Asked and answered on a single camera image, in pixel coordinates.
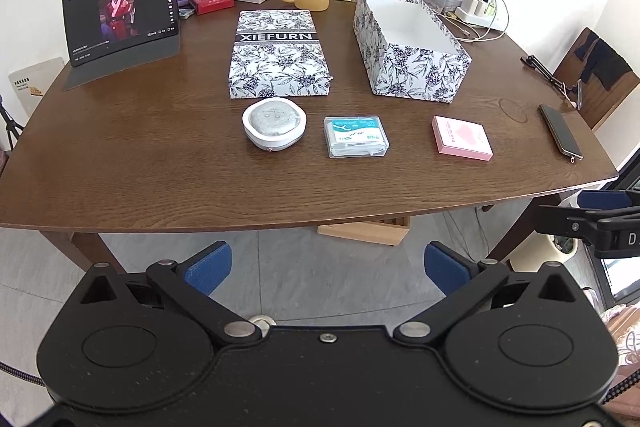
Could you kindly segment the pink sticky note pad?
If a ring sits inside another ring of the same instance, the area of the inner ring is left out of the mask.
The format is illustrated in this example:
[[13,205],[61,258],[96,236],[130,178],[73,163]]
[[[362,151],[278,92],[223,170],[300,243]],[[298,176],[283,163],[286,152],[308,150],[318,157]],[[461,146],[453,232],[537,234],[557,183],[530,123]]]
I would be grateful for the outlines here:
[[494,152],[484,127],[475,122],[434,116],[432,129],[439,154],[490,161]]

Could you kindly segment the red small box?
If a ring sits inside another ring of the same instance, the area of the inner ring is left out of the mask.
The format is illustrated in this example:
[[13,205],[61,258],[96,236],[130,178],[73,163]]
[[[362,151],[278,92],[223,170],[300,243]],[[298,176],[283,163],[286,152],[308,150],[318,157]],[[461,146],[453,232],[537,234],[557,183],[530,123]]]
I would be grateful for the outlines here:
[[205,15],[234,7],[234,0],[189,0],[195,13]]

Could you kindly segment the white power strip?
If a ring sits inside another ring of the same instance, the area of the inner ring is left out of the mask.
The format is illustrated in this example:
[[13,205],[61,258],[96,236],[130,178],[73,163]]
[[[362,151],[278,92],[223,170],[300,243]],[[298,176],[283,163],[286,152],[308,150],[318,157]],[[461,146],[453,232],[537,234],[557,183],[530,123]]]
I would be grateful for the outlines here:
[[454,15],[466,24],[488,28],[497,16],[495,0],[462,0]]

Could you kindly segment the clear floss pick box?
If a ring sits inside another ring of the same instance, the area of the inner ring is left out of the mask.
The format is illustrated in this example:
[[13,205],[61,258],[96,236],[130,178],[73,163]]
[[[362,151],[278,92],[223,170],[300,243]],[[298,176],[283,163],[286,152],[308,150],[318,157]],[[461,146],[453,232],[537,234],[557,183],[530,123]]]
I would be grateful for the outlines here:
[[333,159],[383,157],[390,147],[378,116],[326,117],[324,136]]

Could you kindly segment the floral open storage box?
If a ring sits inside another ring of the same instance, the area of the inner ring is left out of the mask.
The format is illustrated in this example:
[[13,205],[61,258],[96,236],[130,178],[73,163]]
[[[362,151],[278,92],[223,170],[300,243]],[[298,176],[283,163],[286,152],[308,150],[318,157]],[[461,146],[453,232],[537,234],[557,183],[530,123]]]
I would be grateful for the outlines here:
[[358,0],[354,33],[377,96],[449,104],[472,63],[423,0]]

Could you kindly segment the black tablet with cover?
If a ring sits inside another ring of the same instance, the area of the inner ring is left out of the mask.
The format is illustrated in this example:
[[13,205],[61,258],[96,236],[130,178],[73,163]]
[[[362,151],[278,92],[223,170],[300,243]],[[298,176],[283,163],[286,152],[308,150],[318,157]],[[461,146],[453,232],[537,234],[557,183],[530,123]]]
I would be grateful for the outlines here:
[[65,90],[180,51],[178,0],[62,0]]

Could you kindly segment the black smartphone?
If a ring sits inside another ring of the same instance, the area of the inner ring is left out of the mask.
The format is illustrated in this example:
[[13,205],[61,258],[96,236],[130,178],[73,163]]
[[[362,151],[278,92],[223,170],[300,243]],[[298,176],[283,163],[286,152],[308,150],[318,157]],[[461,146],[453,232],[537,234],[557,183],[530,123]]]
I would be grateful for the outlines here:
[[576,161],[582,160],[582,151],[580,150],[563,115],[558,110],[546,104],[540,104],[538,109],[542,118],[544,118],[544,122],[546,123],[559,152],[572,164],[575,164]]

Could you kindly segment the floral box lid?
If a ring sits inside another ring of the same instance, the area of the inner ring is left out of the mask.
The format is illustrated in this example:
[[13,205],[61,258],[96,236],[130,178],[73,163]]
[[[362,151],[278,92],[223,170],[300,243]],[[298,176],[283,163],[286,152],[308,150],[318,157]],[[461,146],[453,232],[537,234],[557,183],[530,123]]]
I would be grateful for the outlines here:
[[311,12],[240,13],[228,78],[231,98],[327,96],[331,81]]

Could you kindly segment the wooden chair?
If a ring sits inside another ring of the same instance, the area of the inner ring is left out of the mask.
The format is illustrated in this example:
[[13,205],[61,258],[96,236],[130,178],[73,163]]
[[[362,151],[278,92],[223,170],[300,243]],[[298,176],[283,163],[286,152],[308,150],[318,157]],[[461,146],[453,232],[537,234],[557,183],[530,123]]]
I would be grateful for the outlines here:
[[554,77],[569,88],[582,86],[578,112],[593,131],[639,86],[639,77],[627,61],[588,27],[565,54]]

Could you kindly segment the round white case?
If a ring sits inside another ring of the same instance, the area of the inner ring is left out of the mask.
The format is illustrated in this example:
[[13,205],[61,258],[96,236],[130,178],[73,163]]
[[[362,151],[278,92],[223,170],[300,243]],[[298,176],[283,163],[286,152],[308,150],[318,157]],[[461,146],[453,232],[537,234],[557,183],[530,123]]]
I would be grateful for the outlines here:
[[287,98],[264,98],[242,115],[247,138],[267,152],[280,152],[297,143],[306,130],[307,115]]

